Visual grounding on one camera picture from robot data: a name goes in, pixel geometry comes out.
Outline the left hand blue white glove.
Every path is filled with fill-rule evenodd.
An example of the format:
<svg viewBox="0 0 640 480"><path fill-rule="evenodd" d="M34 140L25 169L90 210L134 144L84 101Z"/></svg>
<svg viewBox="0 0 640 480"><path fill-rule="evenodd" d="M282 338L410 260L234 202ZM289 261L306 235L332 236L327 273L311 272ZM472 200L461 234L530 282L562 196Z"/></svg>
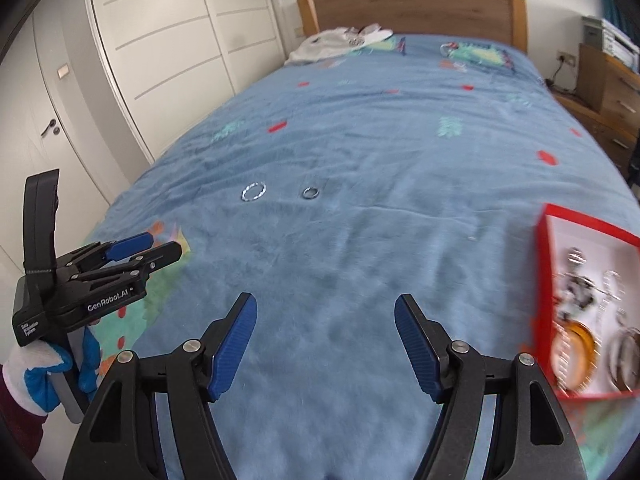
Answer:
<svg viewBox="0 0 640 480"><path fill-rule="evenodd" d="M82 335L82 361L77 385L92 396L98 385L100 344L90 327ZM36 340L25 347L15 346L1 367L1 411L3 414L43 418L61 403L51 376L69 372L72 354L57 344Z"/></svg>

